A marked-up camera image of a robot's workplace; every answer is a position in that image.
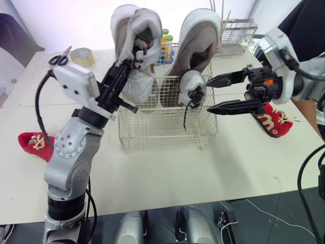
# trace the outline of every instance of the wire basket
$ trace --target wire basket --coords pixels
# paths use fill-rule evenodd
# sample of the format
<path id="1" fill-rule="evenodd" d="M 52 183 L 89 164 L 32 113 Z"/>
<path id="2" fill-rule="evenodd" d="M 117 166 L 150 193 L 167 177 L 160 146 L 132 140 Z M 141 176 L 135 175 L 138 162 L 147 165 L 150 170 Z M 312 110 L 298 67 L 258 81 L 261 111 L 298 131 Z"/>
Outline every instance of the wire basket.
<path id="1" fill-rule="evenodd" d="M 176 57 L 177 44 L 171 46 Z M 163 58 L 166 56 L 161 55 L 159 65 L 154 67 L 156 80 L 146 103 L 135 104 L 139 108 L 136 114 L 123 107 L 118 110 L 119 139 L 127 153 L 166 146 L 203 149 L 217 134 L 216 115 L 206 110 L 215 104 L 211 87 L 207 87 L 203 106 L 188 108 L 184 129 L 185 106 L 178 107 L 178 93 L 166 89 L 178 85 L 179 77 L 165 76 L 171 65 L 162 65 Z M 212 78 L 210 64 L 202 75 L 205 81 Z"/>
<path id="2" fill-rule="evenodd" d="M 221 45 L 216 55 L 244 54 L 251 42 L 257 24 L 253 19 L 228 19 L 221 28 Z"/>

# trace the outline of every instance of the white wire basket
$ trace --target white wire basket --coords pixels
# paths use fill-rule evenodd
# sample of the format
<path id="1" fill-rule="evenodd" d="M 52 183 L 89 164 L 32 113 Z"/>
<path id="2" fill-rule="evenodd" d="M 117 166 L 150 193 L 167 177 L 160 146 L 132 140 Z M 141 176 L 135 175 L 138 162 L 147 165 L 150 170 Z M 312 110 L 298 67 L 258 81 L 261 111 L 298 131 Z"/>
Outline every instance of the white wire basket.
<path id="1" fill-rule="evenodd" d="M 177 44 L 172 44 L 176 56 Z M 169 84 L 178 84 L 179 77 L 165 76 L 171 64 L 164 65 L 163 54 L 154 67 L 156 80 L 151 95 L 136 114 L 120 107 L 118 110 L 119 139 L 123 149 L 130 153 L 135 150 L 161 147 L 199 147 L 203 149 L 217 134 L 216 115 L 207 112 L 215 104 L 213 88 L 207 87 L 203 105 L 188 108 L 186 130 L 184 129 L 185 106 L 178 107 L 178 93 L 166 90 Z M 211 65 L 202 72 L 205 81 L 212 78 Z"/>
<path id="2" fill-rule="evenodd" d="M 253 19 L 224 21 L 221 28 L 221 45 L 218 45 L 216 55 L 244 54 L 256 30 L 257 24 Z"/>

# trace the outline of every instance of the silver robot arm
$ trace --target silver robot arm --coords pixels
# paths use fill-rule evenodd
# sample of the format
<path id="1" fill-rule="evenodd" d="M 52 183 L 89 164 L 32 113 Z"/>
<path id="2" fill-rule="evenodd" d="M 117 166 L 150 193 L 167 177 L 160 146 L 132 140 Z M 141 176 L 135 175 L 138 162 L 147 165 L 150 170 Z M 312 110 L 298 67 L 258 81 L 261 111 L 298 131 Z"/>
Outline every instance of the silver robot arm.
<path id="1" fill-rule="evenodd" d="M 43 244 L 91 242 L 94 228 L 90 232 L 90 221 L 85 216 L 91 161 L 100 147 L 103 128 L 109 119 L 114 120 L 118 107 L 137 112 L 119 97 L 130 69 L 127 62 L 119 67 L 113 64 L 101 83 L 77 65 L 53 70 L 65 95 L 83 107 L 75 110 L 56 135 L 53 156 L 45 169 L 48 210 Z"/>

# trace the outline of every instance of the cable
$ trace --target cable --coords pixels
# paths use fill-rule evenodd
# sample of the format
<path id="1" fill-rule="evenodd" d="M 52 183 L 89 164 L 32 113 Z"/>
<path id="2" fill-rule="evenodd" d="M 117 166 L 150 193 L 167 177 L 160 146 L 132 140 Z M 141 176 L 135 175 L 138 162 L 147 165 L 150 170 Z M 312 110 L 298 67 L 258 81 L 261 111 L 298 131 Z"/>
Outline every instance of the cable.
<path id="1" fill-rule="evenodd" d="M 319 236 L 319 233 L 318 233 L 318 230 L 316 228 L 316 225 L 315 225 L 315 222 L 313 220 L 313 217 L 311 215 L 311 212 L 310 212 L 310 209 L 308 207 L 308 203 L 305 199 L 305 196 L 304 196 L 304 193 L 303 193 L 303 190 L 301 188 L 301 178 L 302 178 L 302 175 L 303 175 L 303 172 L 304 172 L 304 169 L 307 165 L 307 163 L 309 162 L 309 160 L 316 154 L 318 153 L 320 150 L 322 150 L 323 148 L 325 148 L 325 145 L 322 145 L 320 147 L 318 147 L 317 149 L 315 149 L 306 159 L 305 161 L 303 162 L 300 170 L 299 170 L 299 174 L 298 174 L 298 181 L 297 181 L 297 185 L 298 185 L 298 192 L 299 192 L 299 195 L 300 195 L 300 198 L 301 198 L 301 201 L 303 203 L 303 206 L 305 208 L 305 211 L 306 211 L 306 214 L 307 214 L 307 217 L 308 217 L 308 220 L 309 220 L 309 223 L 310 223 L 310 226 L 315 234 L 315 238 L 317 240 L 317 243 L 318 244 L 321 244 L 322 241 L 321 241 L 321 238 Z"/>
<path id="2" fill-rule="evenodd" d="M 89 180 L 88 180 L 88 190 L 89 190 L 89 193 L 91 194 L 90 176 L 89 176 Z M 88 219 L 88 217 L 89 217 L 89 209 L 90 209 L 90 198 L 88 197 L 88 202 L 87 202 L 87 212 L 86 212 L 86 218 L 87 218 L 87 219 Z"/>
<path id="3" fill-rule="evenodd" d="M 42 79 L 41 83 L 39 84 L 39 86 L 37 88 L 36 95 L 35 95 L 35 111 L 36 111 L 37 122 L 39 123 L 41 131 L 44 134 L 44 137 L 45 137 L 46 141 L 49 143 L 51 149 L 54 150 L 54 145 L 53 145 L 52 141 L 50 140 L 49 136 L 47 135 L 44 124 L 43 124 L 43 120 L 42 120 L 42 117 L 40 114 L 40 104 L 39 104 L 41 90 L 42 90 L 45 82 L 50 77 L 55 77 L 52 70 L 49 70 L 46 73 L 46 75 L 44 76 L 44 78 Z"/>
<path id="4" fill-rule="evenodd" d="M 325 152 L 320 156 L 319 160 L 318 160 L 318 167 L 320 168 L 321 163 L 323 161 L 323 159 L 325 158 Z"/>
<path id="5" fill-rule="evenodd" d="M 229 210 L 229 208 L 227 208 L 221 201 L 219 202 L 225 209 L 227 209 L 228 211 L 230 211 Z"/>
<path id="6" fill-rule="evenodd" d="M 226 224 L 225 226 L 223 226 L 223 227 L 220 229 L 221 244 L 224 244 L 224 242 L 223 242 L 223 237 L 222 237 L 222 231 L 223 231 L 227 226 L 232 225 L 232 224 L 238 224 L 238 221 L 236 221 L 236 222 L 230 222 L 230 223 Z"/>
<path id="7" fill-rule="evenodd" d="M 317 80 L 317 81 L 325 81 L 325 76 L 317 76 L 317 75 L 309 74 L 306 71 L 303 71 L 302 69 L 300 69 L 298 65 L 293 66 L 292 70 L 294 70 L 297 74 L 300 74 L 308 79 Z"/>
<path id="8" fill-rule="evenodd" d="M 97 209 L 96 209 L 95 201 L 94 201 L 94 199 L 92 198 L 92 196 L 91 196 L 91 194 L 90 194 L 90 192 L 89 192 L 88 189 L 86 189 L 86 193 L 87 193 L 87 195 L 88 195 L 88 198 L 89 198 L 90 201 L 91 201 L 91 205 L 92 205 L 92 208 L 93 208 L 93 214 L 94 214 L 92 230 L 91 230 L 90 238 L 89 238 L 89 240 L 91 240 L 92 237 L 93 237 L 93 234 L 95 233 L 96 224 L 97 224 Z"/>
<path id="9" fill-rule="evenodd" d="M 319 98 L 317 102 L 317 109 L 321 112 L 323 111 L 323 108 L 325 106 L 324 101 L 325 101 L 325 93 Z"/>
<path id="10" fill-rule="evenodd" d="M 297 74 L 300 74 L 301 76 L 304 76 L 311 80 L 325 81 L 325 76 L 312 75 L 306 71 L 301 70 L 299 68 L 299 63 L 297 60 L 295 60 L 294 57 L 292 57 L 292 55 L 286 49 L 279 50 L 279 54 L 285 65 L 287 65 L 290 70 L 294 70 Z"/>
<path id="11" fill-rule="evenodd" d="M 264 213 L 264 214 L 267 214 L 267 215 L 269 215 L 269 216 L 271 216 L 271 217 L 274 217 L 274 218 L 276 218 L 277 220 L 279 220 L 279 221 L 285 223 L 286 225 L 293 226 L 293 227 L 299 227 L 299 228 L 302 228 L 302 229 L 306 230 L 309 234 L 311 234 L 311 235 L 315 238 L 315 235 L 314 235 L 310 230 L 308 230 L 307 228 L 305 228 L 305 227 L 303 227 L 303 226 L 300 226 L 300 225 L 289 224 L 288 222 L 286 222 L 286 221 L 284 221 L 284 220 L 282 220 L 282 219 L 280 219 L 280 218 L 278 218 L 278 217 L 276 217 L 276 216 L 274 216 L 274 215 L 272 215 L 272 214 L 270 214 L 270 213 L 268 213 L 268 212 L 265 212 L 265 211 L 261 210 L 259 207 L 257 207 L 254 203 L 252 203 L 252 202 L 249 201 L 248 199 L 246 199 L 246 201 L 249 202 L 251 205 L 253 205 L 253 206 L 254 206 L 258 211 L 260 211 L 260 212 L 262 212 L 262 213 Z"/>

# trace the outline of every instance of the white wall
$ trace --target white wall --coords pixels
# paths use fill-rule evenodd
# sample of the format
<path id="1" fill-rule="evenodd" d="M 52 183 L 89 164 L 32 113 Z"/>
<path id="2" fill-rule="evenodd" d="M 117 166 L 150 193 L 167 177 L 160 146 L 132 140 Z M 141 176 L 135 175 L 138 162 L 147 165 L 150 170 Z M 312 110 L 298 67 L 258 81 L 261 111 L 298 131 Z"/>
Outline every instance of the white wall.
<path id="1" fill-rule="evenodd" d="M 222 0 L 215 0 L 221 15 Z M 254 0 L 225 0 L 224 15 L 246 18 Z M 155 10 L 177 42 L 182 22 L 196 8 L 210 8 L 209 0 L 12 0 L 36 42 L 49 51 L 89 47 L 114 48 L 110 18 L 114 9 L 135 4 Z"/>
<path id="2" fill-rule="evenodd" d="M 253 16 L 258 24 L 256 34 L 265 35 L 277 27 L 301 0 L 261 0 Z"/>

